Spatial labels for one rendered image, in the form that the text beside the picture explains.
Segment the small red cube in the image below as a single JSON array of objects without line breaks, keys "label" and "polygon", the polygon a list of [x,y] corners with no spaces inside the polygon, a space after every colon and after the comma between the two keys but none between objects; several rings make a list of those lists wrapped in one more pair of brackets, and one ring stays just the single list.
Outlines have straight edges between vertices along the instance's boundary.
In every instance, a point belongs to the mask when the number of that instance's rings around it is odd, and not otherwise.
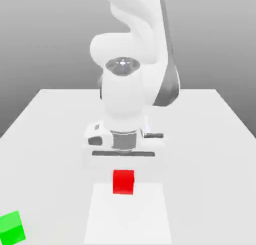
[{"label": "small red cube", "polygon": [[134,193],[134,170],[115,169],[112,177],[113,194],[132,195]]}]

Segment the small green cube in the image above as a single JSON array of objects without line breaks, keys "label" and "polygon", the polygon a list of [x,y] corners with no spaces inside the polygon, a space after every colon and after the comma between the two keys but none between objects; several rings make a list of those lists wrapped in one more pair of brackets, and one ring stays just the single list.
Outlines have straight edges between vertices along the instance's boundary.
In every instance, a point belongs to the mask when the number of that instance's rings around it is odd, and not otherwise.
[{"label": "small green cube", "polygon": [[15,245],[25,239],[26,235],[18,210],[0,216],[1,245]]}]

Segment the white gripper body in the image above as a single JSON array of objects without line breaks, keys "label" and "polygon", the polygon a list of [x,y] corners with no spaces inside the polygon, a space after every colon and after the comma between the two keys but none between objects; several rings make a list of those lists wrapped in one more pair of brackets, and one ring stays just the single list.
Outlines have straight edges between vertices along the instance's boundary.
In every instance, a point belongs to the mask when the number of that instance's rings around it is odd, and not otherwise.
[{"label": "white gripper body", "polygon": [[165,166],[162,151],[82,149],[82,165],[91,169],[161,169]]}]

